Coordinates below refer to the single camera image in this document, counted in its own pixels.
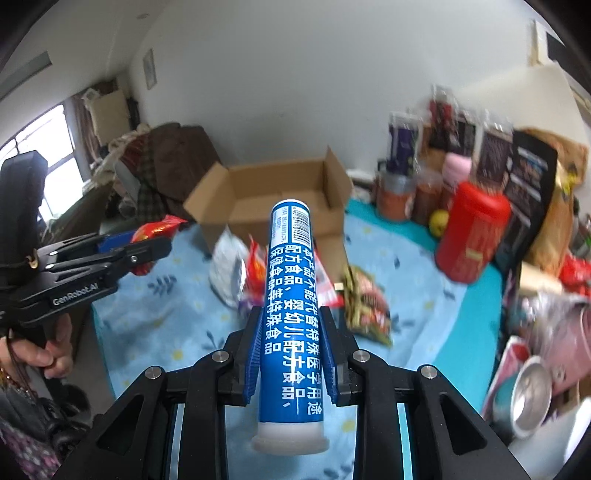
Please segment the person left hand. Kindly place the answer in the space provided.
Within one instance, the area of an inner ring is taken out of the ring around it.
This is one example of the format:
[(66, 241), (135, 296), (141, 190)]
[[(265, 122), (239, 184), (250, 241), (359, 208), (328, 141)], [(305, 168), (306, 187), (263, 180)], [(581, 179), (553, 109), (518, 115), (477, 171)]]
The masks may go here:
[(1, 338), (1, 367), (17, 383), (25, 382), (20, 365), (41, 368), (46, 379), (67, 377), (73, 368), (72, 322), (69, 314), (59, 317), (55, 339), (39, 347), (26, 339)]

